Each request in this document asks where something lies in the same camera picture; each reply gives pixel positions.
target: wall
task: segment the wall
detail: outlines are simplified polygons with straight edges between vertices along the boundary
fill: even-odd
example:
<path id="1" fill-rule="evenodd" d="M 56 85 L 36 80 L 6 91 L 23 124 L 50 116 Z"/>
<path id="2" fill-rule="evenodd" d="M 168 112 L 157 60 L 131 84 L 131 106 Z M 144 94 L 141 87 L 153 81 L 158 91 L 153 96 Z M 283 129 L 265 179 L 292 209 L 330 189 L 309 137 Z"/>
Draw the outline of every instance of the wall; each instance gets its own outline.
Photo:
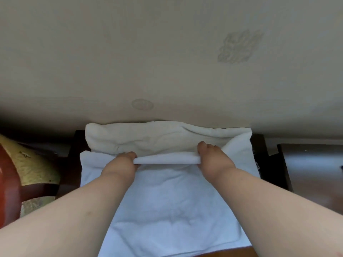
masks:
<path id="1" fill-rule="evenodd" d="M 343 137 L 343 0 L 0 0 L 0 32 L 3 125 Z"/>

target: person's right arm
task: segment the person's right arm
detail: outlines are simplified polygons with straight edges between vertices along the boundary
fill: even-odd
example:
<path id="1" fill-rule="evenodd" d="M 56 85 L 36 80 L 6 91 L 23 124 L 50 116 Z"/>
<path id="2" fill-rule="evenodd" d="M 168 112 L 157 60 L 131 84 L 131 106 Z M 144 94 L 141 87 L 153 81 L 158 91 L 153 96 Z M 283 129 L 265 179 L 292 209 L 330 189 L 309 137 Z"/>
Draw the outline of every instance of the person's right arm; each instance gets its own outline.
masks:
<path id="1" fill-rule="evenodd" d="M 204 177 L 234 212 L 260 257 L 343 257 L 343 216 L 235 167 L 198 145 Z"/>

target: skin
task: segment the skin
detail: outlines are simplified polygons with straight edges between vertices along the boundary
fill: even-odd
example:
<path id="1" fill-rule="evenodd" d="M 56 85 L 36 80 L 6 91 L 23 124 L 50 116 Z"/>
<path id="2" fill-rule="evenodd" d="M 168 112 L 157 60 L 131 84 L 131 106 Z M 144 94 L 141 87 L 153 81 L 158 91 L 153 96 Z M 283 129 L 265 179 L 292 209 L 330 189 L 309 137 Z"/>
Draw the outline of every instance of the skin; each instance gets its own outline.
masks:
<path id="1" fill-rule="evenodd" d="M 199 143 L 199 168 L 234 212 L 261 257 L 343 256 L 343 216 L 235 167 L 221 149 Z M 3 256 L 97 256 L 135 178 L 134 152 L 97 179 L 0 230 Z"/>

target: forearm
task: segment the forearm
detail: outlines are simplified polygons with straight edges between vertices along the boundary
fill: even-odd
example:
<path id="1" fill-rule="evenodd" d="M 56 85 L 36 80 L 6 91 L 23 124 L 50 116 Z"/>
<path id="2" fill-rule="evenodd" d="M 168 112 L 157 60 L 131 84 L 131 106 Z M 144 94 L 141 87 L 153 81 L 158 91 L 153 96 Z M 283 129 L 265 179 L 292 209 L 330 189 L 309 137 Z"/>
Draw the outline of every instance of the forearm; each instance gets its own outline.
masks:
<path id="1" fill-rule="evenodd" d="M 0 230 L 4 256 L 97 256 L 131 181 L 106 174 Z"/>
<path id="2" fill-rule="evenodd" d="M 343 216 L 236 168 L 222 172 L 213 185 L 259 256 L 343 252 Z"/>

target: white cloth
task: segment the white cloth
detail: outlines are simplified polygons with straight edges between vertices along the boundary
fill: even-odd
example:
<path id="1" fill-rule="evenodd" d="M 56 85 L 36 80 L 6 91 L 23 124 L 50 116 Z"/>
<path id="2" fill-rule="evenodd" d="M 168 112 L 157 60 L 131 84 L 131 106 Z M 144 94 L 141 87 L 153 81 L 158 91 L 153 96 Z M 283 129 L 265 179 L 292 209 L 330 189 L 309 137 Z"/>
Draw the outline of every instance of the white cloth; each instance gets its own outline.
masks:
<path id="1" fill-rule="evenodd" d="M 259 177 L 250 136 L 249 128 L 210 129 L 178 122 L 87 125 L 91 149 L 115 154 L 135 151 L 140 156 L 135 163 L 148 163 L 123 198 L 99 256 L 186 257 L 251 245 L 230 208 L 194 165 L 198 155 L 179 152 L 194 151 L 201 140 L 219 146 L 227 143 L 223 151 L 236 166 Z M 169 154 L 154 155 L 159 152 Z M 80 158 L 81 185 L 85 185 L 114 156 L 85 151 Z"/>

